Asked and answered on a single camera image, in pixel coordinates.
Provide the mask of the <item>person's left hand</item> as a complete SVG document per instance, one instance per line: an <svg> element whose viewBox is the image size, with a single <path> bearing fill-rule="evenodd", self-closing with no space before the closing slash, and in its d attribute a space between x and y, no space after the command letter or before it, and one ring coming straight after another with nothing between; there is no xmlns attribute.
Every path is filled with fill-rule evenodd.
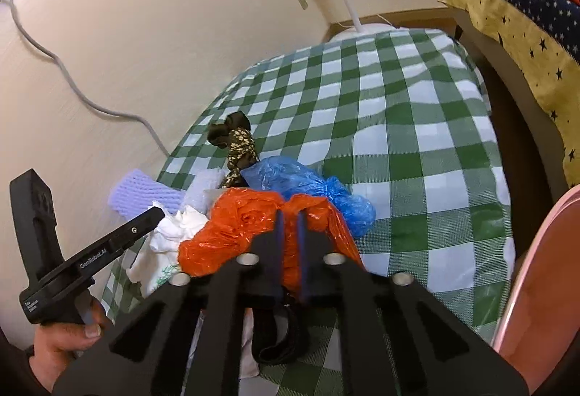
<svg viewBox="0 0 580 396"><path fill-rule="evenodd" d="M49 393L61 374L76 357L96 343L112 322L96 299L90 302L91 324L39 325L33 339L33 355L29 365L33 375Z"/></svg>

